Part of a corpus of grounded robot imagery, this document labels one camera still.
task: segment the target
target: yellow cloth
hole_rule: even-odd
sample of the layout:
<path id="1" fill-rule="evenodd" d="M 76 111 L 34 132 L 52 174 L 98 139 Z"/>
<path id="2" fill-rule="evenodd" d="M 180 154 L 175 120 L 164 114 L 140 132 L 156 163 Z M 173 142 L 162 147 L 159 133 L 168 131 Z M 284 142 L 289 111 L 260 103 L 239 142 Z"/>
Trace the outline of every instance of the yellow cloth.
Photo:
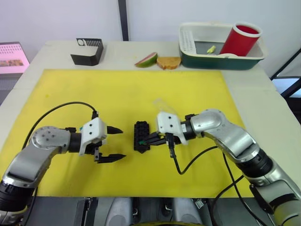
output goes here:
<path id="1" fill-rule="evenodd" d="M 150 196 L 214 197 L 231 183 L 222 152 L 211 150 L 179 175 L 166 145 L 151 146 L 144 154 L 133 150 L 134 124 L 147 121 L 154 132 L 158 109 L 153 101 L 163 99 L 181 119 L 186 114 L 207 108 L 224 112 L 234 124 L 243 126 L 223 77 L 218 71 L 92 71 L 45 70 L 23 107 L 0 153 L 3 174 L 34 122 L 49 109 L 69 101 L 84 101 L 94 106 L 101 119 L 124 131 L 109 135 L 100 148 L 104 155 L 121 153 L 122 160 L 108 164 L 93 162 L 92 155 L 77 153 L 56 155 L 43 177 L 41 196 Z M 47 116 L 39 127 L 79 129 L 91 118 L 92 111 L 81 105 L 69 105 Z M 202 150 L 213 146 L 208 138 L 177 145 L 175 151 L 181 169 Z M 235 178 L 241 171 L 230 162 Z M 248 182 L 238 185 L 243 196 L 251 196 Z M 234 189 L 225 194 L 236 197 Z"/>

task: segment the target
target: toast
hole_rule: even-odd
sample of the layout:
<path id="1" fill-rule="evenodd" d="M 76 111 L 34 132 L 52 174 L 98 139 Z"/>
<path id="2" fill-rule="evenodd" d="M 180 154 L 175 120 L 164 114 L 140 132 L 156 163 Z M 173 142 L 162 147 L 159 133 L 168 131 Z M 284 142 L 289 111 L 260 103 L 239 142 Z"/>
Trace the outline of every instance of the toast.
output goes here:
<path id="1" fill-rule="evenodd" d="M 157 58 L 157 64 L 163 70 L 164 69 L 175 69 L 180 65 L 180 63 L 181 63 L 180 57 L 167 56 L 167 57 L 158 57 Z"/>

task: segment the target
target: red mug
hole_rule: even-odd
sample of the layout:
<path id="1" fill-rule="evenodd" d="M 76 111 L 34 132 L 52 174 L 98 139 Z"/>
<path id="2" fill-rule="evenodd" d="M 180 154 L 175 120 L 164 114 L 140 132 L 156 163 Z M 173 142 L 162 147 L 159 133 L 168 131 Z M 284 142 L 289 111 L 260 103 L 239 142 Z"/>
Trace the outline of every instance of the red mug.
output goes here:
<path id="1" fill-rule="evenodd" d="M 259 39 L 262 30 L 249 23 L 239 22 L 234 24 L 220 54 L 232 53 L 245 57 Z"/>

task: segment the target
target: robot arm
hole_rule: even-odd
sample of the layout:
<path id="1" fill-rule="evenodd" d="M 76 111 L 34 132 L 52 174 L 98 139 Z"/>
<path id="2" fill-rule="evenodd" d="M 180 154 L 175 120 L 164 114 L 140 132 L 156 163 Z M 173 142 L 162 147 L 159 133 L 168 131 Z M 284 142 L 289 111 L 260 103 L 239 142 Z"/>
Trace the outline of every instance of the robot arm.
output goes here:
<path id="1" fill-rule="evenodd" d="M 12 160 L 0 182 L 0 225 L 15 225 L 21 221 L 34 189 L 56 154 L 67 151 L 77 152 L 79 155 L 93 154 L 97 163 L 123 158 L 122 154 L 103 157 L 99 152 L 99 147 L 104 144 L 108 133 L 122 131 L 107 127 L 98 117 L 87 122 L 80 133 L 76 133 L 75 128 L 59 129 L 52 126 L 36 130 L 28 146 Z"/>
<path id="2" fill-rule="evenodd" d="M 277 225 L 296 226 L 301 222 L 301 191 L 277 163 L 266 155 L 243 128 L 230 123 L 218 110 L 205 110 L 180 121 L 177 115 L 160 112 L 158 134 L 165 139 L 174 135 L 174 142 L 188 144 L 189 139 L 208 137 L 239 167 L 250 182 L 250 189 L 263 210 L 275 215 Z M 162 138 L 146 144 L 164 143 Z"/>

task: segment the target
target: white table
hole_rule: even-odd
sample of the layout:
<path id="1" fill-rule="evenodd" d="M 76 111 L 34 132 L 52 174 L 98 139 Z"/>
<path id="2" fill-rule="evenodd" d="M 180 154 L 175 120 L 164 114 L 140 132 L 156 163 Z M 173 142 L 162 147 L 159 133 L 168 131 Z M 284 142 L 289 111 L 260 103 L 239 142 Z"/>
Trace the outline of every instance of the white table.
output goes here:
<path id="1" fill-rule="evenodd" d="M 160 56 L 179 56 L 177 42 L 118 41 L 104 43 L 96 66 L 74 65 L 70 57 L 71 53 L 93 55 L 95 51 L 96 47 L 80 47 L 76 41 L 45 44 L 0 106 L 0 149 L 44 69 L 161 70 L 156 65 L 137 68 L 134 63 L 155 51 Z M 176 70 L 196 69 L 180 66 Z M 301 187 L 301 127 L 285 100 L 259 65 L 247 71 L 223 70 L 222 74 L 248 132 Z"/>

